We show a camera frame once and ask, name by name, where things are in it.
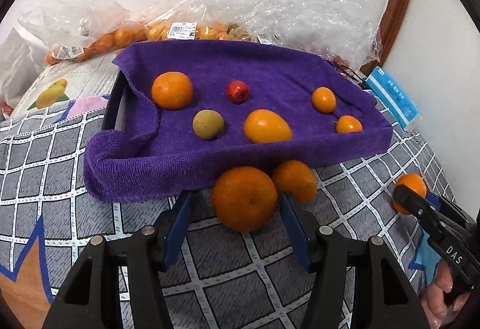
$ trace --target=metal screw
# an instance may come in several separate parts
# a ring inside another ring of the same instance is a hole
[[[91,239],[90,239],[90,243],[94,246],[96,245],[100,245],[103,241],[103,237],[101,235],[94,235]]]
[[[323,235],[331,235],[333,233],[333,229],[330,226],[320,226],[319,230]]]
[[[374,235],[373,237],[370,237],[370,241],[372,244],[374,245],[377,245],[377,246],[380,246],[383,244],[383,239],[381,239],[380,237]]]
[[[153,233],[155,233],[155,227],[153,227],[152,225],[142,227],[142,234],[143,235],[151,235]]]

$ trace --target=gray plaid fabric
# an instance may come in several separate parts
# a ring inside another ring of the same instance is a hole
[[[53,295],[93,235],[127,237],[175,203],[175,197],[128,204],[94,200],[83,184],[83,153],[100,130],[104,110],[53,124],[65,107],[56,104],[0,125],[0,265],[13,270],[43,214]],[[431,191],[451,200],[453,194],[423,138],[402,131],[380,101],[377,108],[394,127],[388,152],[315,169],[317,197],[304,207],[320,224],[347,237],[382,237],[418,291],[422,273],[408,264],[420,230],[414,217],[392,209],[394,181],[404,173],[419,173]],[[215,217],[210,190],[195,201],[177,263],[159,276],[173,325],[182,329],[299,328],[314,280],[297,264],[278,213],[256,232],[230,231]],[[132,328],[126,268],[119,271],[119,282],[124,326]],[[350,327],[353,268],[346,284],[342,328]]]

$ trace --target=small red apple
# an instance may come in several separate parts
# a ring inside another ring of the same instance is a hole
[[[250,98],[250,89],[243,81],[234,80],[226,87],[226,94],[235,104],[243,103]]]

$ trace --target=purple towel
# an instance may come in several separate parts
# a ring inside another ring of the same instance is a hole
[[[375,98],[338,74],[320,57],[287,48],[228,41],[168,41],[134,44],[114,60],[126,75],[124,131],[100,131],[85,151],[88,192],[109,202],[142,201],[211,187],[222,172],[252,165],[268,172],[290,159],[311,167],[385,152],[392,127]],[[157,108],[150,98],[154,79],[181,71],[194,86],[191,104],[180,111]],[[242,80],[250,100],[236,105],[226,86]],[[318,113],[311,94],[326,86],[337,95],[332,115]],[[278,113],[293,131],[288,142],[252,144],[243,132],[250,112]],[[191,123],[202,109],[218,111],[226,129],[216,140],[198,138]],[[335,121],[353,115],[363,132],[337,134]]]

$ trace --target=towel-covered tray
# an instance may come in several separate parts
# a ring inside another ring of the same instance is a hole
[[[228,41],[168,41],[135,44],[114,63],[126,82],[120,77],[113,91],[105,117],[109,130],[97,133],[85,152],[85,183],[99,200],[147,200],[210,187],[222,172],[241,165],[265,171],[288,159],[313,168],[332,165],[385,152],[391,142],[392,127],[375,99],[313,54]],[[154,79],[167,71],[181,71],[193,83],[193,101],[183,110],[162,110],[150,98]],[[240,105],[226,96],[234,79],[251,91],[250,100]],[[333,114],[320,114],[311,105],[311,94],[320,86],[337,96]],[[121,99],[114,95],[122,92],[124,128],[112,130]],[[252,144],[243,124],[259,108],[283,117],[293,139]],[[202,109],[225,119],[220,138],[205,141],[194,134],[191,124]],[[335,133],[342,115],[358,118],[364,130]]]

